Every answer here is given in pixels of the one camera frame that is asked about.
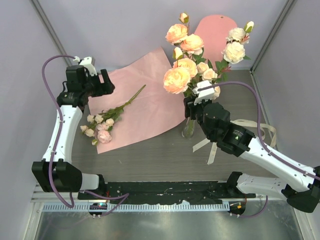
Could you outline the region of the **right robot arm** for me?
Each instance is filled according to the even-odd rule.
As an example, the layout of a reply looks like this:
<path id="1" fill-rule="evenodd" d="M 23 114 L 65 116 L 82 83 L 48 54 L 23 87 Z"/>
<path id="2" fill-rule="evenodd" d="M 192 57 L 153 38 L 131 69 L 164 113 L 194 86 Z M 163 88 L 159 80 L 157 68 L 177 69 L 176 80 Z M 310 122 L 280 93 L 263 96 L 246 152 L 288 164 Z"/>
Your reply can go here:
<path id="1" fill-rule="evenodd" d="M 285 200 L 291 207 L 313 213 L 320 202 L 320 168 L 310 167 L 272 149 L 252 131 L 230 120 L 230 112 L 211 100 L 183 100 L 187 118 L 197 121 L 205 137 L 223 152 L 248 160 L 274 174 L 274 178 L 232 172 L 226 193 L 266 195 Z"/>

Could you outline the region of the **peach rose flower stem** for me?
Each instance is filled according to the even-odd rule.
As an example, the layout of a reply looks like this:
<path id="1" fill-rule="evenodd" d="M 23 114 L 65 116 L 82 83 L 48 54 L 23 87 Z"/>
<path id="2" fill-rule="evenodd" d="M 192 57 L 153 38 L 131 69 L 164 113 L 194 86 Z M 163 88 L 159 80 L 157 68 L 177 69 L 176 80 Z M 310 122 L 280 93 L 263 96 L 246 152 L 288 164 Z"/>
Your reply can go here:
<path id="1" fill-rule="evenodd" d="M 171 94 L 183 94 L 185 97 L 191 97 L 192 79 L 198 74 L 196 63 L 184 57 L 183 51 L 179 47 L 173 49 L 173 58 L 175 62 L 163 77 L 163 87 Z"/>

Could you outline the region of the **cream ribbon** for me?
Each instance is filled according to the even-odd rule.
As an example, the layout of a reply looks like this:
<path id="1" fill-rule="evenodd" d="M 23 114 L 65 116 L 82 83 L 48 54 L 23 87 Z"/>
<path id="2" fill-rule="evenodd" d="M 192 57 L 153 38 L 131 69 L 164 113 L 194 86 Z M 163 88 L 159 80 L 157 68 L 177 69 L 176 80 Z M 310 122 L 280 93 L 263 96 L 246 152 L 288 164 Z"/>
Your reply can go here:
<path id="1" fill-rule="evenodd" d="M 258 124 L 256 121 L 247 119 L 231 120 L 230 123 L 229 131 L 225 134 L 224 139 L 220 142 L 212 143 L 207 165 L 214 162 L 218 149 L 221 149 L 227 154 L 236 155 L 237 157 L 245 150 L 250 149 L 248 145 L 250 140 L 255 136 L 251 131 L 245 130 L 244 128 L 246 127 L 260 130 L 262 140 L 266 137 L 265 129 L 268 130 L 269 133 L 273 134 L 270 147 L 274 148 L 277 144 L 277 130 L 267 123 Z"/>

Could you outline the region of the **pink small rose spray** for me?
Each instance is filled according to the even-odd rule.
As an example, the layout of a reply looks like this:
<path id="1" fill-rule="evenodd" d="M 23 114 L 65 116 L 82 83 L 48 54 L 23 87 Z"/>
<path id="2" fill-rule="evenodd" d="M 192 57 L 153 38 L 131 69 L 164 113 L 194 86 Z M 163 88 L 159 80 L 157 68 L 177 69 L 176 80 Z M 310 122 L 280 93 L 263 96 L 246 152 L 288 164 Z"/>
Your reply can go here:
<path id="1" fill-rule="evenodd" d="M 144 84 L 128 101 L 115 108 L 102 111 L 96 115 L 89 114 L 86 118 L 87 125 L 81 125 L 81 133 L 91 138 L 91 145 L 107 144 L 112 140 L 111 131 L 116 122 L 121 120 L 125 107 L 130 105 L 146 87 Z"/>

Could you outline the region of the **white peony flower stem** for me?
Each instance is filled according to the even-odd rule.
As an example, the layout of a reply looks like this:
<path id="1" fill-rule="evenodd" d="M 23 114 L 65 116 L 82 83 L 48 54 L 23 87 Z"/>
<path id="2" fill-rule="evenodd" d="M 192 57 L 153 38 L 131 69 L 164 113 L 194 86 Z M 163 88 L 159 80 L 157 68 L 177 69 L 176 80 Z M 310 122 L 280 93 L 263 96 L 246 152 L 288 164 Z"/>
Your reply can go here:
<path id="1" fill-rule="evenodd" d="M 254 27 L 255 23 L 249 21 L 243 28 L 235 27 L 228 32 L 226 45 L 222 51 L 222 60 L 215 62 L 217 83 L 227 80 L 227 72 L 231 70 L 232 65 L 236 65 L 243 60 L 250 60 L 246 55 L 245 44 L 249 43 L 250 33 Z"/>

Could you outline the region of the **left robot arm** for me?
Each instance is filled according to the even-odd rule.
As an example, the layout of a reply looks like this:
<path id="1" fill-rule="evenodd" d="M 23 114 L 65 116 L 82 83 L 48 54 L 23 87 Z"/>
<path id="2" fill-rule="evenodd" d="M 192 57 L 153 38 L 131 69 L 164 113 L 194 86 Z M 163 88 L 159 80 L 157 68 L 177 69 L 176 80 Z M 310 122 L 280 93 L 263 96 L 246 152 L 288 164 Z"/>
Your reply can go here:
<path id="1" fill-rule="evenodd" d="M 54 98 L 57 114 L 51 140 L 42 160 L 33 162 L 31 167 L 44 192 L 89 191 L 97 200 L 106 195 L 107 188 L 101 174 L 83 173 L 72 165 L 72 149 L 89 98 L 110 95 L 114 90 L 115 86 L 106 69 L 97 75 L 90 75 L 82 65 L 66 68 L 63 90 Z"/>

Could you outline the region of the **purple pink wrapping paper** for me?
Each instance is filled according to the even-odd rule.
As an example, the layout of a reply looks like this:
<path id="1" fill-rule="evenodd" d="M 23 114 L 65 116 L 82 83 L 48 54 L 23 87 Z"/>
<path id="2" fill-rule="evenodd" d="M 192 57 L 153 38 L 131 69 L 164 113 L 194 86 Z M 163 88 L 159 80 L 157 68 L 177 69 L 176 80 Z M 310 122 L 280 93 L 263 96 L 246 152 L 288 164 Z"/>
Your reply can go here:
<path id="1" fill-rule="evenodd" d="M 110 72 L 115 86 L 111 95 L 91 97 L 89 111 L 96 115 L 123 105 L 136 92 L 136 99 L 124 108 L 116 122 L 109 143 L 99 143 L 97 153 L 105 153 L 158 136 L 185 119 L 184 95 L 167 92 L 163 87 L 165 73 L 171 64 L 159 47 L 132 64 Z"/>

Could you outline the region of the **single green flower stem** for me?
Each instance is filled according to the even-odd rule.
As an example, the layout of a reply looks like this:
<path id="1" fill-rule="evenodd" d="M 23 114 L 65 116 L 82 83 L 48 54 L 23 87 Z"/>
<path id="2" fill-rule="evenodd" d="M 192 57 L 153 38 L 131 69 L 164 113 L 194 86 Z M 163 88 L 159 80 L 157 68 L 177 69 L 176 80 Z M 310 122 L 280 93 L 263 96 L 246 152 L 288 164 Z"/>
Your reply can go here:
<path id="1" fill-rule="evenodd" d="M 178 20 L 179 23 L 172 25 L 165 36 L 166 41 L 174 46 L 172 57 L 176 61 L 186 57 L 199 64 L 203 60 L 204 41 L 200 36 L 190 34 L 188 14 L 182 12 Z"/>

